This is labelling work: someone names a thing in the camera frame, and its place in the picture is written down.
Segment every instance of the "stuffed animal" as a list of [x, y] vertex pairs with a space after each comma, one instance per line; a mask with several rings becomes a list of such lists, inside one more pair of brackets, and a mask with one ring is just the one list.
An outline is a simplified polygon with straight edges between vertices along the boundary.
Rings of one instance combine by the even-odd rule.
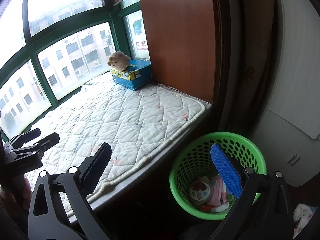
[[124, 71], [127, 67], [130, 66], [130, 57], [128, 57], [121, 51], [117, 51], [110, 55], [108, 65], [118, 71]]

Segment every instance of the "quilted mat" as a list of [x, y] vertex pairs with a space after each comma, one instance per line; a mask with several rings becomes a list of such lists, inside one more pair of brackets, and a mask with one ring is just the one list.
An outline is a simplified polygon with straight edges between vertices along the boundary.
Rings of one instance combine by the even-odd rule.
[[[112, 157], [93, 194], [87, 197], [90, 203], [107, 186], [137, 171], [204, 111], [202, 102], [194, 98], [152, 84], [132, 91], [115, 84], [111, 74], [105, 73], [84, 84], [79, 93], [32, 126], [41, 130], [41, 136], [27, 145], [52, 132], [60, 135], [60, 142], [45, 152], [43, 167], [26, 177], [33, 189], [40, 171], [63, 173], [79, 166], [107, 142]], [[65, 194], [62, 201], [71, 216]]]

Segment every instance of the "blue cartoon character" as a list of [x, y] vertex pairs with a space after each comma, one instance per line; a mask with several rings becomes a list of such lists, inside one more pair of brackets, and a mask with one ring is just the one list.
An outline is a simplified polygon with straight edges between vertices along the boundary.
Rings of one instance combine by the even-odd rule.
[[134, 33], [136, 35], [140, 35], [142, 33], [142, 19], [135, 21], [133, 23]]

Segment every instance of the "yellow polka dot pattern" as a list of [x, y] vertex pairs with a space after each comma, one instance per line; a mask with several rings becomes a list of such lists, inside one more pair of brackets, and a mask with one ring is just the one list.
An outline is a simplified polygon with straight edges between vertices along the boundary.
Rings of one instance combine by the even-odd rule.
[[121, 71], [116, 70], [115, 68], [112, 68], [111, 73], [113, 76], [116, 76], [118, 78], [123, 78], [123, 79], [129, 80], [129, 81], [141, 77], [141, 75], [139, 74], [139, 70], [135, 70], [135, 71], [131, 70], [131, 71], [126, 71], [126, 72], [121, 72]]

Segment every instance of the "silver screw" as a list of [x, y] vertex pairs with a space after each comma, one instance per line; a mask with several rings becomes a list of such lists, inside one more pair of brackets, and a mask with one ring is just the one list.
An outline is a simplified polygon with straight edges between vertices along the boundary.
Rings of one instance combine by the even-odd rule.
[[45, 175], [47, 175], [47, 172], [46, 171], [41, 171], [39, 175], [40, 175], [40, 177], [44, 177]]
[[251, 174], [253, 173], [253, 168], [247, 167], [244, 169], [246, 173]]
[[276, 176], [277, 176], [278, 178], [281, 178], [281, 177], [282, 177], [282, 173], [279, 172], [279, 171], [276, 171]]
[[76, 173], [77, 170], [78, 170], [77, 167], [71, 167], [68, 171], [69, 171], [69, 173]]

